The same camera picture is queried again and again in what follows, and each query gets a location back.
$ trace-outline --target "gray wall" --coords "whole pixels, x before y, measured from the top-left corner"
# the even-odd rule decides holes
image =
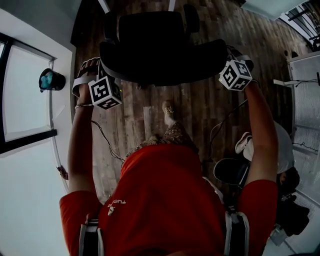
[[[70,43],[81,0],[0,0],[0,8],[62,46]]]

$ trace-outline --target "red shirt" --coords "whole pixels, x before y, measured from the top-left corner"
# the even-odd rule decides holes
[[[110,206],[113,213],[108,215]],[[238,210],[246,214],[250,255],[258,255],[276,219],[277,185],[258,180],[242,190]],[[202,178],[197,154],[185,146],[147,146],[129,156],[110,199],[76,191],[60,201],[63,232],[70,255],[78,255],[81,224],[98,214],[106,256],[139,255],[160,250],[163,255],[201,250],[223,255],[225,208]]]

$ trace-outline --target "black window frame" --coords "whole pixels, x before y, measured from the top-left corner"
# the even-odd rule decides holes
[[[16,138],[13,140],[6,141],[5,138],[5,131],[4,131],[4,113],[3,113],[3,100],[4,100],[4,86],[5,86],[5,75],[6,75],[6,68],[8,63],[9,54],[11,51],[11,47],[13,45],[17,45],[22,47],[29,52],[35,53],[39,56],[46,57],[47,59],[54,61],[55,58],[42,52],[34,47],[31,47],[23,42],[13,39],[10,36],[0,33],[0,43],[4,44],[2,49],[2,54],[0,55],[0,154],[9,152],[11,150],[15,150],[21,148],[23,146],[43,141],[45,139],[54,137],[57,135],[56,129],[50,129],[48,131],[40,132],[31,134],[28,136],[24,136],[21,138]]]

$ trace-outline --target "white sneaker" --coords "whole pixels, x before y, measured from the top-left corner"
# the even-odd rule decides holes
[[[245,132],[241,139],[235,144],[234,151],[236,154],[240,154],[242,151],[244,151],[246,145],[249,142],[249,137],[252,138],[250,135],[250,132]]]

